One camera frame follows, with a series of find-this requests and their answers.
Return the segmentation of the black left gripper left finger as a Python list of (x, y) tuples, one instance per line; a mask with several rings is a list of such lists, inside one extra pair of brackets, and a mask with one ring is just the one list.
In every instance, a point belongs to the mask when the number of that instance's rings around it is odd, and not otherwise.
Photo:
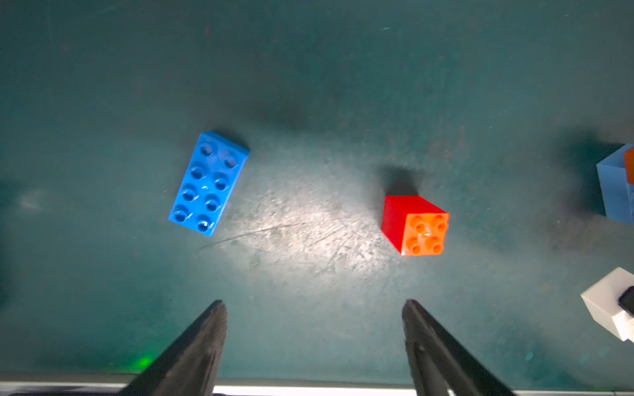
[(213, 395), (228, 328), (217, 300), (120, 395)]

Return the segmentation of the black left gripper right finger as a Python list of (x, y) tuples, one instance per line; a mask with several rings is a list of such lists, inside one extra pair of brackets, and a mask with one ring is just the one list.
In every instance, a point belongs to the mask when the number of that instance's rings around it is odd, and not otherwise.
[(417, 395), (512, 395), (418, 301), (402, 310), (405, 349)]

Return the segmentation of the red square lego brick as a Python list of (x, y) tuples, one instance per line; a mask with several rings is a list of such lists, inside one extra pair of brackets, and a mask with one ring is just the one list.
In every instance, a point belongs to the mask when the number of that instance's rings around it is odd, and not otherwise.
[(387, 196), (381, 231), (402, 257), (438, 256), (450, 217), (421, 196)]

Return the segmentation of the white lego brick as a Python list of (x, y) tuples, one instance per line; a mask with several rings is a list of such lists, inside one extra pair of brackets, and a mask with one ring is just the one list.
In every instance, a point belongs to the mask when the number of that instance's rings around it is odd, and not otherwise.
[(633, 341), (633, 316), (618, 301), (632, 286), (632, 273), (617, 267), (581, 294), (593, 320), (621, 341)]

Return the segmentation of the dark blue lego brick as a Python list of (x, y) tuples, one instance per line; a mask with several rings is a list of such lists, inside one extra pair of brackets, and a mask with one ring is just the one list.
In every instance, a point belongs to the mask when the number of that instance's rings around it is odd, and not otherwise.
[(249, 155), (215, 132), (201, 134), (168, 219), (213, 236)]

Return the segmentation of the light blue lego brick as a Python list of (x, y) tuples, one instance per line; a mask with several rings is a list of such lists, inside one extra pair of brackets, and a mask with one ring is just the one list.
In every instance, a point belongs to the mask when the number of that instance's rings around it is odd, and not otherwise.
[(623, 155), (632, 147), (624, 145), (596, 164), (605, 214), (625, 224), (633, 224), (633, 186), (627, 183)]

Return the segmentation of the orange lego brick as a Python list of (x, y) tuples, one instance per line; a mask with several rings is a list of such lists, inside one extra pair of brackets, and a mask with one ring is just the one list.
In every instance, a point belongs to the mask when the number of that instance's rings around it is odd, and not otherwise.
[(627, 150), (624, 155), (624, 168), (627, 176), (627, 183), (634, 185), (634, 147)]

